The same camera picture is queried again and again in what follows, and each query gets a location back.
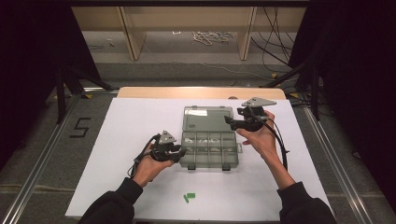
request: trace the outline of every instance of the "person's right hand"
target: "person's right hand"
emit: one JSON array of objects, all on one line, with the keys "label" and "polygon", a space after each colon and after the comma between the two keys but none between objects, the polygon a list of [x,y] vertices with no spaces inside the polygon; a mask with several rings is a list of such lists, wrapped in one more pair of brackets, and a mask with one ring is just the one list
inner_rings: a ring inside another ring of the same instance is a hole
[{"label": "person's right hand", "polygon": [[[265,110],[265,113],[269,118],[266,121],[266,124],[274,129],[273,121],[275,120],[275,115],[267,110]],[[247,140],[243,142],[243,145],[252,145],[267,164],[280,162],[276,153],[275,136],[267,127],[265,127],[265,125],[254,133],[246,131],[245,129],[237,129],[236,132],[241,136],[246,137]]]}]

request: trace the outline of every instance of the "white table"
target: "white table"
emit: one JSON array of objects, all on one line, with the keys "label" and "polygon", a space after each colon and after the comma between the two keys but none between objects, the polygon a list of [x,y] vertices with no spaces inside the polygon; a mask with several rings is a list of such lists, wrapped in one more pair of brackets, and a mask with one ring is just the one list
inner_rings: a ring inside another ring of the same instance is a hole
[{"label": "white table", "polygon": [[[241,119],[236,108],[245,101],[113,99],[66,215],[81,217],[103,193],[117,189],[133,159],[152,135],[166,130],[180,144],[184,106],[231,106],[234,118]],[[276,105],[265,109],[276,114],[276,124],[286,149],[290,151],[290,174],[296,181],[304,182],[312,197],[319,197],[329,205],[290,102],[276,101]],[[237,135],[237,143],[243,140]],[[134,218],[177,222],[276,221],[281,209],[276,190],[276,182],[264,161],[252,147],[243,146],[239,165],[230,172],[221,169],[188,171],[179,164],[165,169],[144,188],[134,205]],[[183,195],[189,192],[195,193],[196,197],[186,203]]]}]

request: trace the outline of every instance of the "black cable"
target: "black cable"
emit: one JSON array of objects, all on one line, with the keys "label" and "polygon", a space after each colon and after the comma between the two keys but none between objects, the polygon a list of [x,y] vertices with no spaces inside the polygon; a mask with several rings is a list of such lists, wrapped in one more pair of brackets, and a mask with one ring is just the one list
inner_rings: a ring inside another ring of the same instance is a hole
[{"label": "black cable", "polygon": [[264,46],[264,48],[262,48],[262,64],[264,65],[264,67],[266,68],[266,69],[268,69],[269,71],[271,71],[271,72],[276,72],[275,70],[272,70],[272,69],[270,69],[269,67],[267,67],[267,65],[265,64],[265,61],[264,61],[264,53],[265,53],[265,51],[266,51],[266,49],[267,49],[267,45],[268,45],[268,42],[269,42],[269,40],[271,39],[271,35],[272,35],[272,33],[273,33],[273,31],[274,31],[274,26],[272,26],[272,23],[271,23],[271,33],[270,33],[270,35],[268,36],[268,41],[265,43],[265,46]]},{"label": "black cable", "polygon": [[265,127],[267,127],[268,130],[271,131],[271,133],[274,134],[277,142],[279,143],[280,151],[282,153],[282,163],[283,163],[283,166],[285,167],[285,169],[288,170],[288,158],[287,158],[287,155],[286,155],[288,153],[288,151],[285,149],[285,146],[283,145],[283,141],[279,138],[279,136],[277,135],[276,131],[273,128],[271,128],[263,120],[262,120],[262,123],[264,124]]},{"label": "black cable", "polygon": [[294,40],[293,40],[293,38],[291,38],[291,36],[289,35],[289,33],[288,32],[285,32],[286,33],[286,35],[289,37],[289,39],[291,40],[291,42],[294,44]]},{"label": "black cable", "polygon": [[[253,116],[253,117],[256,117],[256,115],[255,115],[254,112],[253,112],[253,109],[252,109],[249,105],[247,106],[247,108],[248,108],[248,110],[250,111],[250,115]],[[280,145],[280,151],[281,151],[281,153],[282,153],[282,163],[283,163],[283,166],[285,167],[286,170],[288,170],[288,158],[287,158],[287,155],[286,155],[286,154],[288,153],[288,151],[285,149],[285,145],[283,144],[283,139],[282,139],[282,136],[280,135],[279,129],[277,128],[277,125],[274,123],[274,125],[276,126],[277,131],[279,132],[279,135],[277,135],[276,131],[275,131],[273,128],[271,128],[271,127],[266,123],[266,121],[264,121],[264,120],[262,120],[262,119],[259,119],[259,121],[261,121],[262,124],[263,124],[265,127],[267,127],[267,129],[270,130],[271,133],[275,136],[277,142],[278,142],[279,145]]]},{"label": "black cable", "polygon": [[271,24],[271,28],[272,28],[271,33],[272,33],[273,31],[275,31],[275,35],[276,35],[277,39],[279,40],[280,45],[282,46],[283,54],[285,55],[286,59],[288,59],[288,56],[287,56],[287,55],[289,55],[289,54],[288,54],[287,52],[285,53],[285,49],[284,49],[285,46],[283,45],[283,42],[282,42],[282,40],[281,40],[281,38],[280,38],[279,26],[278,26],[278,24],[277,24],[277,7],[275,7],[275,19],[274,19],[274,23],[271,22],[271,19],[270,19],[270,17],[268,16],[267,10],[265,10],[265,7],[263,7],[263,9],[264,9],[265,16],[267,17],[267,20],[268,20],[268,21],[270,22],[270,24]]},{"label": "black cable", "polygon": [[291,48],[289,48],[289,47],[286,47],[286,46],[282,47],[281,45],[274,44],[274,43],[272,43],[272,42],[266,40],[266,39],[264,38],[264,36],[262,36],[262,33],[261,33],[261,32],[259,32],[259,35],[260,35],[260,37],[262,38],[263,41],[268,42],[268,44],[270,44],[270,45],[274,45],[274,46],[277,46],[277,47],[280,47],[280,48],[285,48],[285,49],[291,49]]},{"label": "black cable", "polygon": [[278,70],[274,70],[274,69],[269,68],[269,67],[265,64],[265,61],[264,61],[264,52],[265,52],[265,50],[262,51],[262,65],[264,65],[264,67],[265,67],[268,71],[276,72],[276,73],[287,73],[287,72],[284,72],[284,71],[278,71]]},{"label": "black cable", "polygon": [[289,59],[290,58],[290,55],[289,55],[289,53],[288,53],[288,51],[286,50],[286,48],[285,48],[285,45],[283,45],[283,42],[282,42],[282,38],[280,37],[280,32],[279,32],[279,24],[277,23],[277,7],[275,7],[275,20],[274,20],[274,25],[276,24],[276,31],[277,31],[277,39],[279,40],[279,43],[280,43],[280,45],[282,46],[282,50],[283,50],[283,53],[285,54],[285,57],[287,58],[287,59]]},{"label": "black cable", "polygon": [[146,143],[145,147],[143,148],[143,150],[139,153],[139,155],[134,159],[134,165],[131,166],[131,168],[128,169],[128,176],[133,178],[134,177],[134,173],[135,173],[135,169],[137,167],[137,165],[140,163],[140,161],[143,159],[145,155],[145,152],[147,150],[147,148],[149,147],[149,144],[152,142],[152,140],[155,140],[158,138],[158,134],[152,136],[148,142]]},{"label": "black cable", "polygon": [[288,63],[282,61],[280,58],[276,57],[273,53],[271,53],[270,51],[268,51],[268,50],[264,49],[262,46],[260,46],[260,45],[253,39],[253,37],[251,37],[250,39],[253,41],[253,43],[254,43],[259,49],[262,49],[263,51],[265,51],[265,52],[268,53],[269,55],[273,56],[274,58],[276,58],[278,61],[282,62],[283,64],[288,65]]}]

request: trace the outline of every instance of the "gray floor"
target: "gray floor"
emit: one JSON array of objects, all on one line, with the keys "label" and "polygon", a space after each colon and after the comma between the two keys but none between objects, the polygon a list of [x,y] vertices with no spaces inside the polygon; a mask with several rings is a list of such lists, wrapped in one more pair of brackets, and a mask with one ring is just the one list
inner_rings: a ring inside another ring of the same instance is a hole
[{"label": "gray floor", "polygon": [[[230,39],[228,44],[214,43],[212,46],[204,46],[193,41],[191,32],[182,32],[180,35],[174,35],[172,32],[149,33],[139,60],[133,62],[129,58],[123,34],[87,32],[84,35],[92,48],[92,57],[97,63],[103,81],[117,87],[248,88],[264,85],[271,80],[271,75],[274,73],[262,65],[262,51],[253,43],[250,45],[247,60],[240,61],[235,37]],[[253,37],[264,46],[264,41],[258,34]],[[282,35],[282,40],[285,41],[286,46],[292,46],[287,36]],[[268,47],[268,50],[274,52],[276,56],[287,60],[278,47]],[[267,67],[272,70],[290,70],[268,54],[263,58],[268,64]],[[82,84],[84,87],[96,87],[86,81],[82,81]],[[285,92],[292,92],[294,91],[292,84],[293,80],[282,83],[279,88],[284,89]],[[18,223],[77,223],[74,219],[65,217],[64,213],[90,157],[113,97],[116,95],[93,94],[88,99],[78,100]],[[373,223],[396,223],[394,212],[366,167],[351,155],[354,147],[339,126],[337,117],[332,115],[332,111],[325,104],[325,100],[325,97],[321,96],[320,101],[323,104],[319,107],[320,123],[346,168],[351,182],[364,201]],[[290,102],[297,105],[301,101],[290,99]],[[0,173],[0,217],[7,213],[8,207],[33,169],[55,128],[57,120],[55,93],[49,97],[47,105],[48,107],[42,109],[31,134],[25,139],[26,147],[15,151]],[[295,106],[294,113],[338,223],[359,223],[315,136],[305,113],[305,107]],[[70,135],[81,134],[81,131],[74,129],[79,118],[91,118],[81,122],[81,125],[89,127],[89,130],[84,138],[70,138]]]}]

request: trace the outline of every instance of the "small green block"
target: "small green block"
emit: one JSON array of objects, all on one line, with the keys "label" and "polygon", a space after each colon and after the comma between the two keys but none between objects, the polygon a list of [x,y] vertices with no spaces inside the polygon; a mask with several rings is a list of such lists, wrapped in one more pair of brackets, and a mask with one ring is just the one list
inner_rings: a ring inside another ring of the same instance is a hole
[{"label": "small green block", "polygon": [[187,193],[188,198],[195,198],[195,193]]},{"label": "small green block", "polygon": [[186,201],[186,203],[189,202],[189,198],[187,197],[187,195],[183,195],[184,200]]}]

